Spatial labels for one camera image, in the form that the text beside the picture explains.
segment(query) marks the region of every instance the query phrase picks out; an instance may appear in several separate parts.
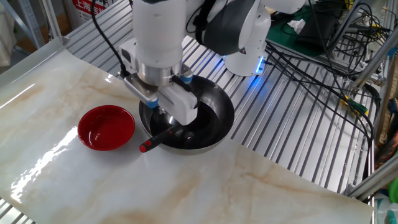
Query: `white marble surface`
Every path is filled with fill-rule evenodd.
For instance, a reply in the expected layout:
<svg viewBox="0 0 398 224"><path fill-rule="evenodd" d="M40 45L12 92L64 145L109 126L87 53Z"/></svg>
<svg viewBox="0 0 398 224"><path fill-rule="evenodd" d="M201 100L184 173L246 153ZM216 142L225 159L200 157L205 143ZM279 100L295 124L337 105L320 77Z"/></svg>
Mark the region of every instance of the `white marble surface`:
<svg viewBox="0 0 398 224"><path fill-rule="evenodd" d="M78 139L80 118L99 105L135 118L122 148L94 151ZM39 224L369 223L373 208L230 139L181 156L141 154L146 138L122 81L64 50L0 88L0 197Z"/></svg>

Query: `metal bar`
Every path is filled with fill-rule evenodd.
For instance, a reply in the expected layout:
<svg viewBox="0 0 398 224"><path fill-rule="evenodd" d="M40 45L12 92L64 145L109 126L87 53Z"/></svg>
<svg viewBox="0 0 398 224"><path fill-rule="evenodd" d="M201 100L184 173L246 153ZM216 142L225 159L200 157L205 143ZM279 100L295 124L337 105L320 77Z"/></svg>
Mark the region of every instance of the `metal bar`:
<svg viewBox="0 0 398 224"><path fill-rule="evenodd" d="M377 70L377 68L379 68L382 61L386 58L387 52L391 49L391 47L395 47L397 44L398 29L395 29L383 46L381 46L381 48L374 55L368 66L366 66L366 68L362 71L361 75L351 84L351 88L354 90L361 89Z"/></svg>
<svg viewBox="0 0 398 224"><path fill-rule="evenodd" d="M347 192L347 196L363 201L396 177L398 177L398 155L394 155L368 178Z"/></svg>
<svg viewBox="0 0 398 224"><path fill-rule="evenodd" d="M358 7L358 4L363 2L363 0L361 1L355 1L351 10L349 10L347 16L344 18L343 22L341 23L341 25L339 26L336 35L333 36L333 38L331 39L331 41L328 44L328 55L333 55L333 51L336 48L339 40L341 39L341 37L345 34L346 30L349 27L349 24L351 24L354 19L356 14L358 13L360 7Z"/></svg>
<svg viewBox="0 0 398 224"><path fill-rule="evenodd" d="M40 31L39 24L37 23L37 19L35 14L33 13L32 6L30 5L29 0L18 0L18 3L24 13L27 26L33 34L34 45L37 49L41 48L45 43L43 39L43 35Z"/></svg>
<svg viewBox="0 0 398 224"><path fill-rule="evenodd" d="M60 27L58 25L57 17L55 16L54 8L52 7L51 0L41 0L43 2L43 6L45 9L45 14L50 22L50 28L53 34L53 37L59 37L61 42L63 43L62 34L60 31Z"/></svg>
<svg viewBox="0 0 398 224"><path fill-rule="evenodd" d="M35 37L33 33L25 25L24 21L22 21L22 19L18 16L17 12L11 7L11 5L7 2L7 0L0 0L0 2L10 12L10 14L13 16L18 25L21 27L22 31L24 31L26 36L28 36L28 38L32 41L32 43L35 43Z"/></svg>

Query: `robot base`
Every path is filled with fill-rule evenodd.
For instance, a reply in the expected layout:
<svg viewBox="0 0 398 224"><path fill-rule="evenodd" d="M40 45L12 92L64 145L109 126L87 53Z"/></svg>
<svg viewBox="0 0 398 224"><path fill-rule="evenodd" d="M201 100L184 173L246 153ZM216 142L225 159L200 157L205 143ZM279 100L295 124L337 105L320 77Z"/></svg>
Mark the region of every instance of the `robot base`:
<svg viewBox="0 0 398 224"><path fill-rule="evenodd" d="M237 55L237 57L231 57L233 55L223 57L225 67L231 73L242 77L248 77L252 75L261 75L264 72L268 58L267 53L264 52L263 55L255 55L254 57L250 57L248 55Z"/></svg>

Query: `red sign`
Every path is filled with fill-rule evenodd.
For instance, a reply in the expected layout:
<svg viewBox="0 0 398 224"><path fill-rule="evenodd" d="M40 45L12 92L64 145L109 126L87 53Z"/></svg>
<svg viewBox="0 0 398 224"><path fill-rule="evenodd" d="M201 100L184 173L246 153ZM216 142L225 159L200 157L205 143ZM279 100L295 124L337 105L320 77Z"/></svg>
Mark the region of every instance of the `red sign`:
<svg viewBox="0 0 398 224"><path fill-rule="evenodd" d="M91 1L90 0L72 0L73 5L88 14L91 14ZM95 3L94 13L97 15L98 13L102 12L106 9L104 6Z"/></svg>

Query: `red bowl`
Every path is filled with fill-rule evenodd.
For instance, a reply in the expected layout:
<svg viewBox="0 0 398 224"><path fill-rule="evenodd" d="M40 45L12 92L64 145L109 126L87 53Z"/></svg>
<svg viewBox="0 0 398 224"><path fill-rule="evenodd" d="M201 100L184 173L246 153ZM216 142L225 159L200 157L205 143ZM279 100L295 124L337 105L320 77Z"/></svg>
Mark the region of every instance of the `red bowl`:
<svg viewBox="0 0 398 224"><path fill-rule="evenodd" d="M131 113L114 105L104 105L87 112L80 120L77 133L90 149L109 151L130 140L136 124Z"/></svg>

